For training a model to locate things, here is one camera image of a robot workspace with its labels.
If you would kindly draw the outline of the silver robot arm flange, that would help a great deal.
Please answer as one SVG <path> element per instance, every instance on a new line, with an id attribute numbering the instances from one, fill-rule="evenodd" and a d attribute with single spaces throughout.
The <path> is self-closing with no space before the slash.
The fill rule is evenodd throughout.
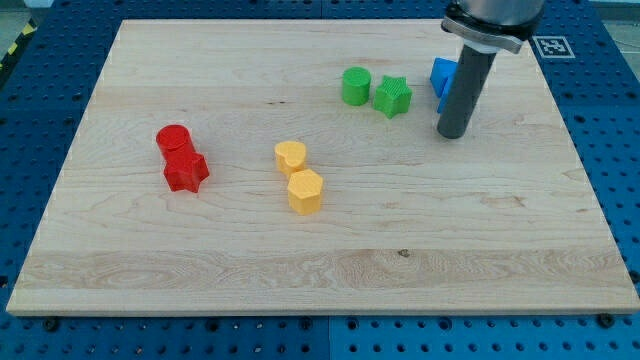
<path id="1" fill-rule="evenodd" d="M 441 28 L 483 54 L 518 54 L 544 14 L 544 0 L 452 0 Z"/>

